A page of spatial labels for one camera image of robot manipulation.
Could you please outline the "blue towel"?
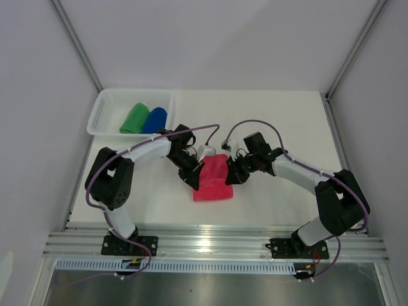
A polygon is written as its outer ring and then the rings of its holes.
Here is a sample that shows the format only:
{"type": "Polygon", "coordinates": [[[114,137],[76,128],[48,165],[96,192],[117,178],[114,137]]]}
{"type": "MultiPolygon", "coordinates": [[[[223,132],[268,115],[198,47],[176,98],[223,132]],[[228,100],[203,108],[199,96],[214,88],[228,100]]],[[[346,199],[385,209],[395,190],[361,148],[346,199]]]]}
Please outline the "blue towel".
{"type": "Polygon", "coordinates": [[[164,129],[167,120],[167,111],[164,108],[154,108],[147,116],[141,134],[152,134],[164,129]]]}

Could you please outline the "green towel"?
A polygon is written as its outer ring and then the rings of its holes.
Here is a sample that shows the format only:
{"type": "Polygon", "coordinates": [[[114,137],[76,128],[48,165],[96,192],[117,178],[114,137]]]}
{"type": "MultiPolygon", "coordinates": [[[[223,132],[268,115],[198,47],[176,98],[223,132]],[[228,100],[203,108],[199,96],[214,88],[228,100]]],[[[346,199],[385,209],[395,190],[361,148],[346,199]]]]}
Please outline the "green towel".
{"type": "Polygon", "coordinates": [[[119,131],[122,134],[140,134],[145,121],[149,116],[150,110],[144,103],[137,103],[129,111],[125,121],[122,123],[119,131]]]}

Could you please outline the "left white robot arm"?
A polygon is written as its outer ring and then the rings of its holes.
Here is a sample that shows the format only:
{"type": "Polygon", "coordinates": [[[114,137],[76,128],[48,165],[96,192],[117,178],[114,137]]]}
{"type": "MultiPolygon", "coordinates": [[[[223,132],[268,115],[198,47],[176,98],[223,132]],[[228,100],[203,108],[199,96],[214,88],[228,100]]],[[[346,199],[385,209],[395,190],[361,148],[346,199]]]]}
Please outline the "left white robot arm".
{"type": "Polygon", "coordinates": [[[121,253],[130,255],[138,248],[134,236],[138,230],[124,206],[131,194],[134,171],[166,157],[178,168],[181,181],[197,191],[204,162],[187,152],[189,142],[195,141],[193,130],[181,124],[174,131],[162,129],[122,152],[108,147],[99,150],[85,181],[85,200],[88,206],[102,211],[108,230],[118,237],[115,245],[121,253]]]}

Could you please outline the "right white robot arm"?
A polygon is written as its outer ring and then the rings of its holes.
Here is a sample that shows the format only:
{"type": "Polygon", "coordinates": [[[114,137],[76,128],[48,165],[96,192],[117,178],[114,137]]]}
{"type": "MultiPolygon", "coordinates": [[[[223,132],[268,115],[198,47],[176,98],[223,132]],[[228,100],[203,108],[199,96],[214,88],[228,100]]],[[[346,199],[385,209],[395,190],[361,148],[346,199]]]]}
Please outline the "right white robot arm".
{"type": "Polygon", "coordinates": [[[227,185],[244,184],[260,171],[286,179],[316,198],[318,216],[292,234],[291,250],[306,257],[314,245],[338,237],[360,221],[367,223],[370,207],[355,176],[349,170],[326,172],[295,159],[282,147],[272,149],[260,132],[244,138],[248,153],[232,153],[227,159],[227,185]]]}

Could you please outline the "pink towel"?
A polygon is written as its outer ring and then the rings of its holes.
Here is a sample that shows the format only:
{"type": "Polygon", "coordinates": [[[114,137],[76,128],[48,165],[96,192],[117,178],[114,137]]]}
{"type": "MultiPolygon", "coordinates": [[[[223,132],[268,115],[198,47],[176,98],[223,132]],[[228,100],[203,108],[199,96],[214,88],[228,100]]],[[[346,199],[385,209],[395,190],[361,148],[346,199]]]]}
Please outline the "pink towel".
{"type": "Polygon", "coordinates": [[[232,199],[233,186],[226,185],[228,156],[206,156],[199,176],[199,189],[193,191],[193,201],[221,201],[232,199]]]}

